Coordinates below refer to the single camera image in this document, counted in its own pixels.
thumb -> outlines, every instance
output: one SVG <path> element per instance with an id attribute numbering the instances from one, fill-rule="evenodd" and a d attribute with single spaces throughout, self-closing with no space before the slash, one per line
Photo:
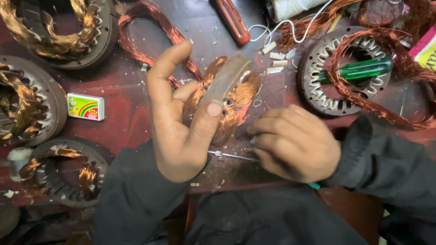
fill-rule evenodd
<path id="1" fill-rule="evenodd" d="M 224 103 L 211 99 L 195 112 L 185 144 L 197 151 L 206 152 L 222 117 Z"/>

black jacket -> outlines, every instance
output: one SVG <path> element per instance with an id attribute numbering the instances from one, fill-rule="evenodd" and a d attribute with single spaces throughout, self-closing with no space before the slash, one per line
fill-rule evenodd
<path id="1" fill-rule="evenodd" d="M 436 244 L 436 163 L 423 145 L 379 135 L 361 117 L 351 125 L 340 163 L 324 184 L 380 198 L 390 212 L 381 235 L 393 244 Z M 160 174 L 152 142 L 124 148 L 102 187 L 95 244 L 167 244 L 160 222 L 183 201 L 188 185 Z M 303 184 L 204 194 L 196 213 L 185 244 L 367 244 Z"/>

person's left hand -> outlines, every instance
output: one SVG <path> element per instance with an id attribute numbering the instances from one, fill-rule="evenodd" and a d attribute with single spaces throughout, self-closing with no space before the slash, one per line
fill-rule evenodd
<path id="1" fill-rule="evenodd" d="M 191 81 L 173 93 L 168 77 L 189 56 L 191 50 L 189 41 L 172 46 L 159 56 L 147 72 L 157 168 L 164 177 L 176 183 L 191 180 L 204 167 L 209 145 L 224 109 L 221 100 L 211 99 L 197 109 L 190 128 L 182 123 L 184 102 L 197 81 Z"/>

green screwdriver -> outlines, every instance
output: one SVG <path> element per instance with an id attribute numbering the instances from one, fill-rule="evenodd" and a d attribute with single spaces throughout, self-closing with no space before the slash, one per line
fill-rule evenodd
<path id="1" fill-rule="evenodd" d="M 359 61 L 355 63 L 346 64 L 339 68 L 339 76 L 347 80 L 350 85 L 357 85 L 361 80 L 354 80 L 356 78 L 366 78 L 386 74 L 392 70 L 394 62 L 391 58 L 384 57 L 379 59 L 371 59 L 367 61 Z M 319 74 L 319 81 L 321 84 L 331 84 L 328 77 L 327 70 L 321 70 Z"/>

white thread spool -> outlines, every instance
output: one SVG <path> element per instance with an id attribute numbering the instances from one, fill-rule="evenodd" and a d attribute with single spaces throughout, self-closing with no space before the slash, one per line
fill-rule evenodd
<path id="1" fill-rule="evenodd" d="M 271 0 L 269 4 L 274 10 L 273 21 L 278 23 L 327 1 L 328 0 Z"/>

